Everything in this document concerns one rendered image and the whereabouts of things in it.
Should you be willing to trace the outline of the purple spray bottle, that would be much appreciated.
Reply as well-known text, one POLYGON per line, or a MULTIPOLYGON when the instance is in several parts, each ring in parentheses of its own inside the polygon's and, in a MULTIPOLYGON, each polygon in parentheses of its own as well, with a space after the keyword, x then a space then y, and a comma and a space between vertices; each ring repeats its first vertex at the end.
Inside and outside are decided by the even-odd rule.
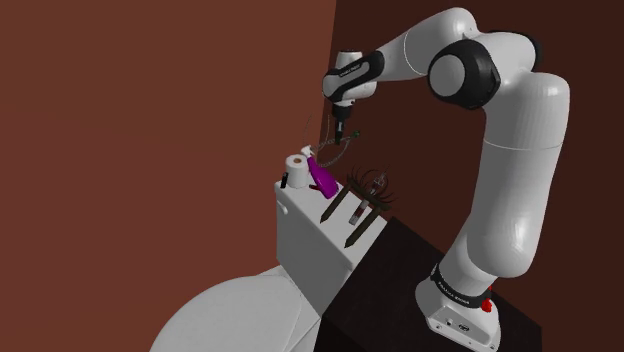
POLYGON ((306 157, 309 173, 318 190, 326 199, 334 197, 338 193, 337 182, 325 168, 317 164, 311 146, 304 146, 301 153, 306 157))

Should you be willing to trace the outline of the dark robot stand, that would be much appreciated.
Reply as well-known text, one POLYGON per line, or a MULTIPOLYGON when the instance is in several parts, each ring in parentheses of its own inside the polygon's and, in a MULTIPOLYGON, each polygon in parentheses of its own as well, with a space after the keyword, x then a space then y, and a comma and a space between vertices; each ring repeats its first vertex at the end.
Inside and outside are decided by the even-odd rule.
POLYGON ((433 332, 417 284, 442 252, 391 218, 324 312, 314 352, 472 352, 433 332))

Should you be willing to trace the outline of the white toilet paper roll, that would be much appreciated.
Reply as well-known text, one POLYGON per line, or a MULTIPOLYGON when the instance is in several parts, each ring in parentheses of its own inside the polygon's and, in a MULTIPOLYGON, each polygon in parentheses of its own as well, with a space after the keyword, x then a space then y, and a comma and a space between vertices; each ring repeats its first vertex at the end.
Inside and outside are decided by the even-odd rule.
POLYGON ((286 172, 288 173, 287 185, 291 188, 299 189, 307 187, 308 163, 307 158, 301 154, 293 154, 285 160, 286 172))

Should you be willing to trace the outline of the slim red and grey tube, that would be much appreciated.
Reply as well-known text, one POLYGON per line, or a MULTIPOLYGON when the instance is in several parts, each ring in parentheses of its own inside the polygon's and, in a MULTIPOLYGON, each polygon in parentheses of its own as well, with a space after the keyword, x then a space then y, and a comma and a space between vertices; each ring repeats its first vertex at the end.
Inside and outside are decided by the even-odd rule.
MULTIPOLYGON (((367 194, 376 195, 378 191, 385 185, 385 173, 380 173, 377 177, 375 177, 372 181, 366 182, 363 184, 363 189, 367 194)), ((368 207, 369 201, 366 199, 362 199, 358 207, 354 210, 352 216, 349 219, 349 223, 351 225, 356 225, 364 213, 365 209, 368 207)))

